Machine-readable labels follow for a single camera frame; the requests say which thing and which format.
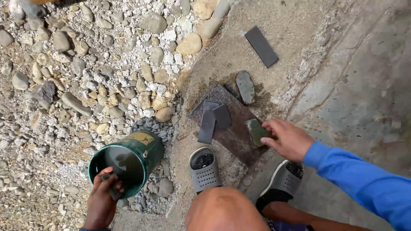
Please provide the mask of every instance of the green bucket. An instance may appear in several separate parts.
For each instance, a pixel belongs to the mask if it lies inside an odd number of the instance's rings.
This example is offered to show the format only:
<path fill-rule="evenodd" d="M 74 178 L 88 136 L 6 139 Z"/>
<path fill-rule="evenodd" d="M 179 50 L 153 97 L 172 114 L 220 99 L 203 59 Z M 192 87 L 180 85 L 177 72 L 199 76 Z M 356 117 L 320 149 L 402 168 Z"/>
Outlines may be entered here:
<path fill-rule="evenodd" d="M 91 157 L 88 179 L 93 184 L 99 172 L 112 166 L 125 189 L 121 198 L 126 199 L 141 190 L 163 157 L 164 145 L 156 134 L 150 131 L 134 132 L 102 147 Z"/>

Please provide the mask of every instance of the hand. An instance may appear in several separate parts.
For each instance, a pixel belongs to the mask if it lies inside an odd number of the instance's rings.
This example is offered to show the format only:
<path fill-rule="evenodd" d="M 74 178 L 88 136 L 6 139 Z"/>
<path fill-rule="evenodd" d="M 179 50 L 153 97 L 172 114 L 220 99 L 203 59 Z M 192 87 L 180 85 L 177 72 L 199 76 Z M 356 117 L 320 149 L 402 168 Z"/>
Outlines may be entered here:
<path fill-rule="evenodd" d="M 112 170 L 113 167 L 105 168 L 94 177 L 94 186 L 88 197 L 87 216 L 85 217 L 83 229 L 107 229 L 114 218 L 117 201 L 113 201 L 110 195 L 110 186 L 113 185 L 121 193 L 124 192 L 124 189 L 115 173 L 104 182 L 101 179 L 102 175 L 110 173 Z"/>
<path fill-rule="evenodd" d="M 282 157 L 289 161 L 303 162 L 308 149 L 315 142 L 304 130 L 292 125 L 290 122 L 281 119 L 268 120 L 263 123 L 263 127 L 278 137 L 275 141 L 271 138 L 261 138 L 261 142 L 269 147 L 273 147 Z"/>

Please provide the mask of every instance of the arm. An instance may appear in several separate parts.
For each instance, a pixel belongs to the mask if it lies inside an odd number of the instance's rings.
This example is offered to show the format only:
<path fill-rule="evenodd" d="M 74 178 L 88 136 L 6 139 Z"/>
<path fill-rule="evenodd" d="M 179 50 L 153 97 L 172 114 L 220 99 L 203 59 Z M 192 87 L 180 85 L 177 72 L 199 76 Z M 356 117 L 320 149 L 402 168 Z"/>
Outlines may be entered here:
<path fill-rule="evenodd" d="M 315 142 L 304 164 L 396 230 L 411 230 L 411 179 L 389 173 L 341 148 Z"/>

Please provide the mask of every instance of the label on bucket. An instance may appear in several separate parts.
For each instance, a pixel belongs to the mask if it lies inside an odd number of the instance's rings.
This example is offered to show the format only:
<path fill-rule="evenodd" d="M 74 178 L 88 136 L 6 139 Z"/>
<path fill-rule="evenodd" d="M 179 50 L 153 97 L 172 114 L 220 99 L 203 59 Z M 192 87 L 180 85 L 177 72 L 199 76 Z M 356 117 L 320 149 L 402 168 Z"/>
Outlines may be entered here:
<path fill-rule="evenodd" d="M 150 136 L 149 134 L 142 133 L 142 132 L 131 133 L 126 138 L 136 139 L 142 142 L 144 145 L 147 145 L 154 140 L 154 137 Z"/>

